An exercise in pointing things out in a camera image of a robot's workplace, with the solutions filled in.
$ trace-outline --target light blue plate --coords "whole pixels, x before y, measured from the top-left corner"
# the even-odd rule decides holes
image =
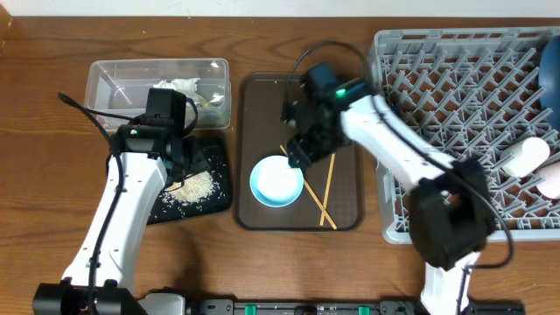
[[[257,188],[257,181],[263,171],[263,168],[290,168],[290,165],[288,164],[288,158],[282,156],[266,157],[255,165],[253,171],[251,172],[251,176],[249,177],[249,186],[251,188],[251,192],[257,200],[268,207],[285,207],[299,197],[301,191],[304,189],[304,174],[301,170],[297,169],[297,186],[293,189],[294,193],[286,196],[285,199],[272,199],[262,194]]]

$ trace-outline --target blue plate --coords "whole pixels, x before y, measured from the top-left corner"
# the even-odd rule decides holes
[[[552,109],[546,120],[555,130],[560,130],[560,36],[544,47],[539,65],[539,86],[546,88],[541,96],[542,109]]]
[[[277,187],[278,190],[290,188],[291,193],[288,193],[279,199],[278,197],[274,198],[271,196],[266,196],[262,192],[260,192],[258,190],[257,183],[258,183],[258,179],[263,174],[263,171],[277,170],[280,168],[290,168],[287,157],[282,157],[282,156],[266,157],[255,165],[253,171],[251,172],[251,176],[249,177],[249,186],[251,188],[251,192],[253,193],[255,198],[265,206],[268,207],[288,206],[290,203],[294,202],[294,200],[296,200],[299,197],[301,191],[304,189],[304,174],[301,172],[300,169],[296,169],[295,172],[297,172],[297,182],[295,184],[295,187],[283,187],[281,185],[278,185]],[[271,182],[273,184],[280,183],[280,181],[278,180],[277,181],[271,180]]]

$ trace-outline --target bowl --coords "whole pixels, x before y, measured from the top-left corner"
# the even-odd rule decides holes
[[[255,198],[265,206],[285,207],[304,189],[304,174],[298,168],[291,168],[287,157],[266,157],[253,168],[249,186]]]

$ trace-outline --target wooden chopstick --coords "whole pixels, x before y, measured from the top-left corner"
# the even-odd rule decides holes
[[[284,149],[284,147],[282,145],[280,145],[280,149],[282,149],[283,154],[287,157],[288,152],[286,152],[286,150]],[[305,188],[307,188],[307,191],[309,192],[309,194],[313,197],[313,200],[315,200],[315,203],[317,203],[317,206],[319,207],[319,209],[321,209],[321,212],[326,217],[326,220],[329,221],[329,223],[331,223],[332,229],[337,229],[336,224],[334,224],[333,219],[331,219],[331,216],[325,210],[325,208],[321,204],[321,201],[319,201],[319,198],[317,198],[317,195],[315,194],[315,192],[313,192],[312,187],[309,186],[309,184],[307,183],[307,180],[305,180],[305,178],[304,178],[304,185],[305,185]]]
[[[334,167],[334,157],[336,156],[335,153],[331,154],[331,164],[329,165],[329,175],[326,177],[326,188],[325,188],[325,197],[323,198],[323,208],[326,210],[326,203],[329,200],[329,190],[331,189],[331,178],[333,176],[333,167]],[[322,227],[325,224],[325,213],[321,214],[321,222],[320,226]]]

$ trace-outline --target brown tray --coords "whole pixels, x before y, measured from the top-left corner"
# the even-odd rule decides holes
[[[323,227],[319,225],[321,210],[305,188],[296,201],[281,208],[261,204],[249,188],[253,167],[263,158],[283,155],[280,144],[285,148],[288,139],[297,132],[280,120],[286,86],[285,73],[255,73],[242,85],[238,122],[241,148],[237,158],[240,171],[234,217],[242,228],[249,230],[333,231],[327,220]],[[290,88],[292,99],[301,97],[297,81]],[[330,158],[326,158],[304,171],[305,179],[321,201],[325,196],[329,163]],[[339,231],[357,228],[363,218],[360,166],[354,145],[337,150],[326,210]]]

